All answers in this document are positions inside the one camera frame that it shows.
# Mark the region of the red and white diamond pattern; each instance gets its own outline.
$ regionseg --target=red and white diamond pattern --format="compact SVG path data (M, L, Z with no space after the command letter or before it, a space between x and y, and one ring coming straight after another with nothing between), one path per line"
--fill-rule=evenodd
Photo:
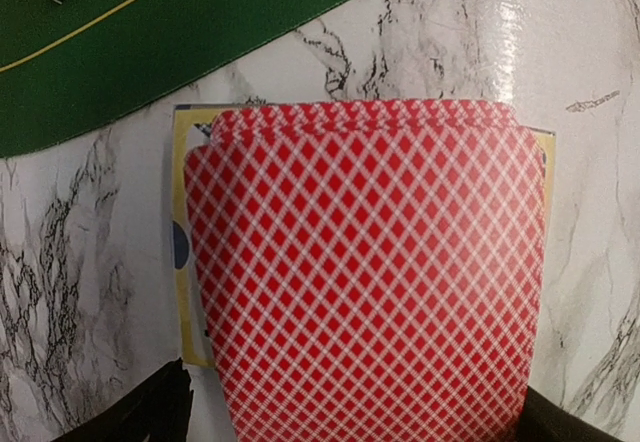
M508 108L223 114L185 177L238 440L510 440L542 272L542 160Z

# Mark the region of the marble table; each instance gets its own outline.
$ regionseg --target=marble table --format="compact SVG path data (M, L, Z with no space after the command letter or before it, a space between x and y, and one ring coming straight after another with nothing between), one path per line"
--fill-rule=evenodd
M640 0L353 0L109 128L0 161L0 441L58 435L178 355L174 104L453 97L557 133L530 383L639 442L639 24ZM215 373L192 374L190 440L233 440Z

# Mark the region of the green felt mat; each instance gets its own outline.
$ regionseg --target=green felt mat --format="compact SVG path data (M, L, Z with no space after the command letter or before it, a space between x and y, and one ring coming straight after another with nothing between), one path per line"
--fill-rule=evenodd
M0 157L114 121L345 0L0 0Z

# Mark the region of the blue dot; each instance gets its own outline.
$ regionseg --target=blue dot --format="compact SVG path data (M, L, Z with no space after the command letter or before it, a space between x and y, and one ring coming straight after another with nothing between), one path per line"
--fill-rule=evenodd
M189 259L189 239L180 224L173 221L173 265L181 269Z

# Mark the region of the black object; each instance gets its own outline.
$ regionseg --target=black object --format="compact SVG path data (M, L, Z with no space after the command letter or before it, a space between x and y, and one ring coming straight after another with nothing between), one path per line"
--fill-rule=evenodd
M191 377L169 362L119 402L55 442L185 442Z
M518 442L620 442L570 415L529 387Z

